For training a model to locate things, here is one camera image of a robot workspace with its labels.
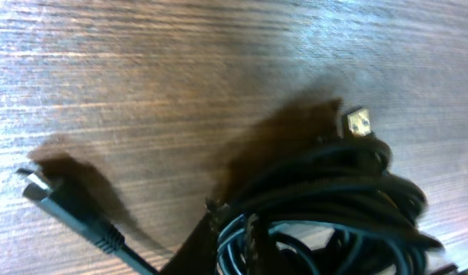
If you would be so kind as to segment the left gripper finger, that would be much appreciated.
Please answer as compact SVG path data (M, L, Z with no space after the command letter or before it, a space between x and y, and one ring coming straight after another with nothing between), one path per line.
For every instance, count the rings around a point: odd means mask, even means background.
M206 198L206 213L160 275L215 275L220 233L219 205Z

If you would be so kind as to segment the black USB cable blue plug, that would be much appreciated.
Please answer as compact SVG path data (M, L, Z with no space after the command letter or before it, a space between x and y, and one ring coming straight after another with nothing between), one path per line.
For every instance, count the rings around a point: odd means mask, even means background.
M443 245L418 230L425 194L389 171L392 151L367 108L347 112L343 130L228 199L218 274L426 273L427 254Z

